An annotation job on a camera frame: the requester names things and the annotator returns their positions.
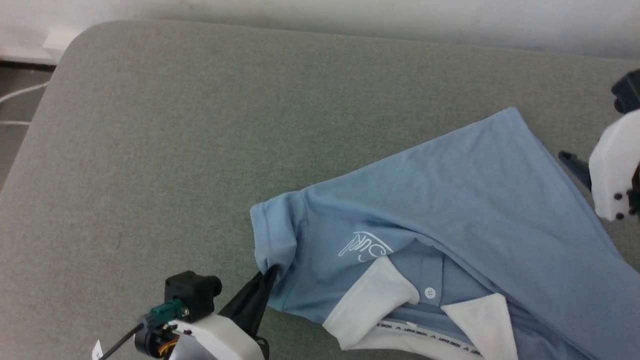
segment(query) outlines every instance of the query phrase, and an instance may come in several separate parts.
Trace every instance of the gray table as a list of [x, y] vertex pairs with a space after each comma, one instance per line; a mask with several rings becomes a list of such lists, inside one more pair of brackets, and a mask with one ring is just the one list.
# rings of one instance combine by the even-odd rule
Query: gray table
[[[113, 22], [65, 53], [0, 195], [3, 359], [88, 359], [162, 301], [166, 277], [257, 271], [249, 208], [517, 106], [588, 156], [638, 61], [187, 22]], [[606, 224], [640, 269], [640, 225]], [[268, 310], [273, 359], [341, 352]], [[404, 355], [405, 359], [418, 356]], [[126, 344], [116, 359], [143, 358]]]

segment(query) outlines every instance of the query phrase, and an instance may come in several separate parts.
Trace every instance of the black cable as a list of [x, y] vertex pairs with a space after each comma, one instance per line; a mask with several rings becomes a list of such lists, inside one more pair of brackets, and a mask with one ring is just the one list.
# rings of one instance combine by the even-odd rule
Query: black cable
[[136, 327], [131, 329], [131, 331], [129, 331], [122, 339], [118, 340], [116, 345], [113, 345], [111, 349], [107, 350], [107, 352], [105, 352], [99, 360], [106, 360], [109, 356], [113, 355], [113, 353], [116, 352], [116, 350], [118, 350], [122, 346], [122, 344], [126, 343], [131, 336], [134, 336], [136, 332], [142, 330], [142, 328], [144, 328], [144, 325], [142, 323], [136, 325]]

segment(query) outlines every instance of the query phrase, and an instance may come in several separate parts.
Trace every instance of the blue fabric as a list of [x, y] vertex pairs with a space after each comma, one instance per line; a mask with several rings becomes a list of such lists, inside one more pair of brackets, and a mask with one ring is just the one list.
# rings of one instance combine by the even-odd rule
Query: blue fabric
[[497, 292], [521, 360], [640, 354], [640, 274], [515, 108], [251, 216], [260, 269], [282, 268], [277, 310], [323, 322], [386, 255], [421, 296], [389, 318], [465, 341], [439, 307]]

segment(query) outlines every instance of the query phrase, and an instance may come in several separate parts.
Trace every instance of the shirt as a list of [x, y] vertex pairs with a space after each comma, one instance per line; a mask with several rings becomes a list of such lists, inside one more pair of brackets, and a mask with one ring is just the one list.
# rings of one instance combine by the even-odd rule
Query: shirt
[[515, 108], [250, 213], [258, 266], [280, 266], [269, 305], [343, 348], [640, 354], [640, 274]]

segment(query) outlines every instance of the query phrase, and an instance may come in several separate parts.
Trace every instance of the white button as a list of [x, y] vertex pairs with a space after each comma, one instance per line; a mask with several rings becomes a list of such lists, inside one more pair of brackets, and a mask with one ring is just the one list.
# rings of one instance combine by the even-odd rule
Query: white button
[[426, 296], [427, 299], [433, 299], [436, 297], [436, 290], [434, 288], [426, 288], [424, 289], [424, 296]]

